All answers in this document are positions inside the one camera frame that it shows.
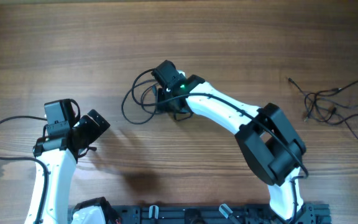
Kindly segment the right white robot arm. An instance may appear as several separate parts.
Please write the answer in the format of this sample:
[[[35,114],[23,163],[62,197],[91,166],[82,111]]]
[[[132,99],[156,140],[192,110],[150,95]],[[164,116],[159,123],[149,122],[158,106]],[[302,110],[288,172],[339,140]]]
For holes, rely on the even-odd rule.
[[[151,74],[160,85],[158,110],[204,116],[233,133],[249,169],[267,184],[272,211],[295,223],[303,206],[298,181],[306,146],[284,112],[273,103],[237,101],[197,75],[186,77],[169,60]]]

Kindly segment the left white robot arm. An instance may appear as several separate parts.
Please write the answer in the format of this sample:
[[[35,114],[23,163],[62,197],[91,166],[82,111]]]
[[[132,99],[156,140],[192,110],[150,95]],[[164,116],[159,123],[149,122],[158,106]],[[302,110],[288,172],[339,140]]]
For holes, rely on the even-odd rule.
[[[33,147],[36,178],[26,223],[66,223],[70,185],[78,159],[110,124],[96,111],[81,116],[73,99],[44,104],[47,124]]]

